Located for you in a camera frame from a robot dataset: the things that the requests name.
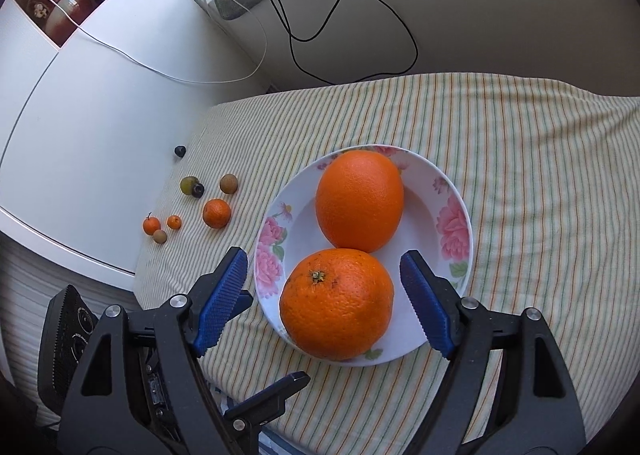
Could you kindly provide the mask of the red white vase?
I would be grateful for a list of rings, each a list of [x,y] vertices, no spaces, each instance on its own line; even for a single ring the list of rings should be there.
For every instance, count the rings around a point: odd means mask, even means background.
[[[92,0],[28,0],[27,13],[61,47],[93,12]]]

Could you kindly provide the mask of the green grape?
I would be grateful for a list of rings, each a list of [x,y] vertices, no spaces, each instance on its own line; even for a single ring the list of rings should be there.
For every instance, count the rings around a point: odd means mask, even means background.
[[[193,192],[193,186],[196,186],[198,184],[198,182],[200,182],[200,180],[198,180],[198,178],[194,177],[194,176],[187,176],[181,179],[180,181],[180,191],[184,194],[184,195],[191,195]]]

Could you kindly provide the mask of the large smooth orange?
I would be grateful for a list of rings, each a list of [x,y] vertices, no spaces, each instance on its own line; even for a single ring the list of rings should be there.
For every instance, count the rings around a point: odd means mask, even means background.
[[[388,157],[350,150],[324,169],[316,192],[316,217],[333,246],[373,253],[394,236],[404,201],[401,175]]]

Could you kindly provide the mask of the floral white ceramic plate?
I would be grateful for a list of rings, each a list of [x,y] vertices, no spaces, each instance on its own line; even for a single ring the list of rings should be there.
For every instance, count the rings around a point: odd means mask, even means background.
[[[474,244],[471,218],[454,183],[425,157],[387,144],[365,144],[363,149],[389,158],[399,169],[405,188],[405,209],[394,237],[373,256],[394,283],[390,326],[381,339],[344,366],[366,367],[403,357],[427,343],[416,312],[399,277],[403,253],[416,249],[432,271],[448,279],[464,295],[471,276]],[[317,250],[331,246],[318,226],[314,199],[323,172],[341,150],[323,156],[299,170],[268,207],[257,236],[254,283],[266,319],[289,345],[280,318],[279,301],[288,275],[296,264]]]

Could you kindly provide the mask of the tiny orange kumquat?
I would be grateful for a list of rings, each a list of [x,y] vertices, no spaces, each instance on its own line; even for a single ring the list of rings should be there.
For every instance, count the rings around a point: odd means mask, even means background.
[[[179,230],[182,226],[181,218],[177,215],[172,215],[167,218],[167,225],[171,230]]]

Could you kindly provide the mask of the dark purple grape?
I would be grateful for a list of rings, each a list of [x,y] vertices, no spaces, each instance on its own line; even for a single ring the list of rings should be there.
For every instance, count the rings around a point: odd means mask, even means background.
[[[192,188],[192,195],[196,198],[200,198],[203,196],[204,191],[204,186],[202,186],[201,183],[196,183]]]

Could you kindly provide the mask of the striped tablecloth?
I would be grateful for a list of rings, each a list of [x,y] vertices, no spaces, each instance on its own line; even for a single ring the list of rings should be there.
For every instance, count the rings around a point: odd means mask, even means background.
[[[146,241],[134,296],[156,308],[215,269],[228,248],[250,257],[283,186],[318,158],[387,144],[436,164],[463,198],[474,257],[466,292],[487,308],[539,309],[594,437],[639,371],[639,101],[549,79],[428,74],[267,94],[212,108],[154,212],[182,226]],[[239,189],[219,189],[225,174]],[[180,181],[194,176],[200,198]],[[209,200],[231,207],[222,229]]]

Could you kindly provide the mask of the medium mandarin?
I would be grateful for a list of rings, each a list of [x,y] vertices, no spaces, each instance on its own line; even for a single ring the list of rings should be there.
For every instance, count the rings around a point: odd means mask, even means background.
[[[202,218],[207,227],[222,229],[231,219],[231,207],[221,198],[214,198],[203,207]]]

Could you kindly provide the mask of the small tangerine with stem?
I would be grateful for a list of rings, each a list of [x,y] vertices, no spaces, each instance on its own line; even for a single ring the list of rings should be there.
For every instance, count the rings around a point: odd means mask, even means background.
[[[160,220],[152,214],[147,215],[142,221],[142,230],[146,235],[152,236],[161,228]]]

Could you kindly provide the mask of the brown kiwi fruit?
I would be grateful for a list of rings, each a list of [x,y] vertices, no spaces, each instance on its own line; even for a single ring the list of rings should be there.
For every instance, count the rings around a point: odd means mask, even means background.
[[[239,180],[232,174],[225,174],[219,180],[219,189],[222,193],[232,195],[239,189]]]

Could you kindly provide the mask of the small brown longan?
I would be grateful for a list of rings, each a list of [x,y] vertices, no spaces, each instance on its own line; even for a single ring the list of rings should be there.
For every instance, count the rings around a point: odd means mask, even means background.
[[[156,230],[153,233],[152,238],[156,244],[165,244],[167,241],[167,234],[164,230]]]

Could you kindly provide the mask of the large orange with stem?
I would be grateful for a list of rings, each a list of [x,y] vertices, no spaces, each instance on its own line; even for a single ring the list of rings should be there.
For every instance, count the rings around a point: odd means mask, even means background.
[[[370,253],[330,248],[294,267],[279,301],[292,342],[318,359],[352,360],[387,331],[395,288],[384,265]]]

